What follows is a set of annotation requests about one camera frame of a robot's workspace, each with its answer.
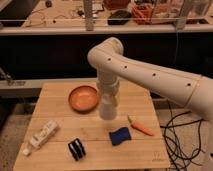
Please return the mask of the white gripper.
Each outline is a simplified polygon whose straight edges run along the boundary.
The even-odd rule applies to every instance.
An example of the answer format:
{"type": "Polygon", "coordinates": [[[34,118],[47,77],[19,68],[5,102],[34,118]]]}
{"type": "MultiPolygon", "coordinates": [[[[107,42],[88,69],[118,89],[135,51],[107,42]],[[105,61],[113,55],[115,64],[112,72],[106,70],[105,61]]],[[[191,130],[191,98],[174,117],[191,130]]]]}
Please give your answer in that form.
{"type": "Polygon", "coordinates": [[[120,82],[116,80],[113,83],[104,83],[100,80],[96,83],[97,88],[101,94],[108,94],[110,96],[116,96],[119,92],[120,82]]]}

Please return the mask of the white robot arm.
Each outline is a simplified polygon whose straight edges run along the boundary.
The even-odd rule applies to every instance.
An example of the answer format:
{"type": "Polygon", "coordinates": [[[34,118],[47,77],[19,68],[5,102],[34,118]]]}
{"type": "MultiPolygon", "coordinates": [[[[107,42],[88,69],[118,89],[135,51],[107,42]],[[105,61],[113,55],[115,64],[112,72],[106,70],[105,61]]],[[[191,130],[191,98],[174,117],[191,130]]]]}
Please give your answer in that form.
{"type": "Polygon", "coordinates": [[[102,94],[115,96],[119,77],[142,86],[200,115],[211,124],[201,171],[213,169],[213,79],[129,59],[123,56],[121,41],[111,37],[93,47],[87,56],[97,70],[97,87],[102,94]]]}

